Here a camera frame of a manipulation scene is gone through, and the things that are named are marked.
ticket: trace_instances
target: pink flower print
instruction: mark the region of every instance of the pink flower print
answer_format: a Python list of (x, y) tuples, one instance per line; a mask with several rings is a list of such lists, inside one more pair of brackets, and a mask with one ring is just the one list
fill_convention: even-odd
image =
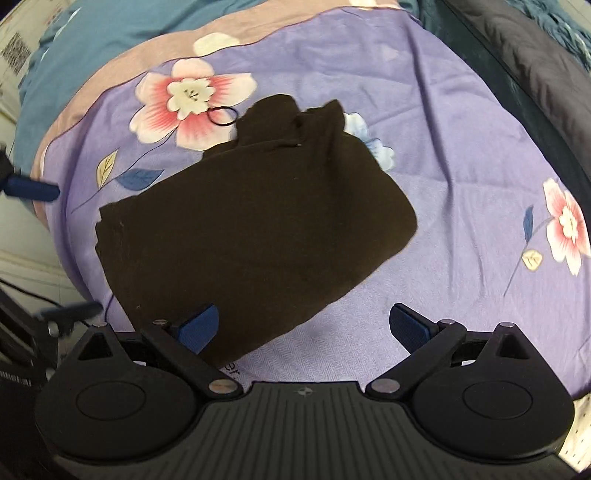
[(544, 182), (544, 194), (546, 206), (553, 217), (546, 227), (552, 256), (557, 262), (566, 258), (570, 272), (578, 275), (581, 254), (591, 257), (589, 234), (581, 207), (568, 190), (563, 193), (552, 179)]
[(140, 142), (155, 143), (176, 130), (179, 147), (203, 151), (231, 139), (234, 120), (224, 109), (252, 95), (256, 81), (250, 73), (214, 75), (201, 59), (177, 61), (171, 76), (147, 73), (135, 88), (144, 106), (133, 116), (129, 129)]

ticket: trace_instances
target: floral bedsheet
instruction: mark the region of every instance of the floral bedsheet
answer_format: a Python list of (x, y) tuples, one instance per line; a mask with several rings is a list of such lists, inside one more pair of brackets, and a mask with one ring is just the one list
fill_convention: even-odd
[(83, 86), (34, 166), (61, 187), (37, 212), (76, 287), (103, 303), (115, 329), (130, 329), (95, 252), (99, 208), (198, 162), (261, 98), (286, 93), (301, 109), (338, 99), (347, 132), (410, 199), (418, 231), (339, 301), (227, 372), (244, 385), (364, 386), (407, 355), (388, 324), (402, 302), (473, 330), (514, 322), (571, 393), (588, 389), (587, 226), (523, 127), (406, 12), (297, 3), (269, 0), (157, 37)]

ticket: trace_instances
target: hair tie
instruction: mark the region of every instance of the hair tie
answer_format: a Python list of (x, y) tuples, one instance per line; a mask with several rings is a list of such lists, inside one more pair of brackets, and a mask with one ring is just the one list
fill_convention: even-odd
[[(209, 115), (209, 112), (214, 112), (216, 110), (230, 110), (234, 113), (234, 120), (232, 120), (231, 122), (228, 122), (227, 124), (219, 124), (215, 121), (212, 120), (212, 117)], [(212, 108), (208, 108), (207, 109), (207, 118), (209, 118), (209, 121), (211, 123), (213, 123), (214, 125), (217, 125), (219, 127), (229, 127), (230, 125), (235, 124), (238, 121), (238, 110), (236, 110), (235, 108), (231, 107), (231, 106), (215, 106)]]

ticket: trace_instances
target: dark blanket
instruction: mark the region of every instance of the dark blanket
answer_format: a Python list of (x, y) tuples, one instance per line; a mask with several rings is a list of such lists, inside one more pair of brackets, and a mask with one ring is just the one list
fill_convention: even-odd
[(275, 95), (235, 141), (100, 209), (96, 251), (133, 326), (220, 312), (202, 358), (222, 367), (312, 318), (408, 243), (416, 218), (340, 104)]

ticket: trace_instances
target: purple bedsheet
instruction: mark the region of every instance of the purple bedsheet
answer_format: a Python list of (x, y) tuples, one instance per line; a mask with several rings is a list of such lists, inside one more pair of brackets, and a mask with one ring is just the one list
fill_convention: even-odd
[[(203, 60), (216, 74), (256, 81), (236, 94), (248, 94), (240, 113), (275, 93), (301, 109), (336, 98), (358, 113), (349, 131), (418, 218), (402, 253), (305, 324), (236, 359), (226, 367), (233, 377), (245, 385), (354, 379), (364, 387), (407, 355), (388, 324), (391, 306), (403, 302), (473, 330), (515, 322), (571, 393), (589, 387), (591, 251), (580, 209), (523, 127), (442, 42), (405, 12), (343, 8)], [(153, 72), (169, 76), (175, 64)], [(177, 145), (180, 130), (138, 141), (130, 121), (146, 104), (135, 91), (142, 78), (106, 91), (50, 145), (44, 169), (63, 192), (47, 208), (62, 263), (118, 330), (131, 325), (95, 253), (99, 208), (201, 157)]]

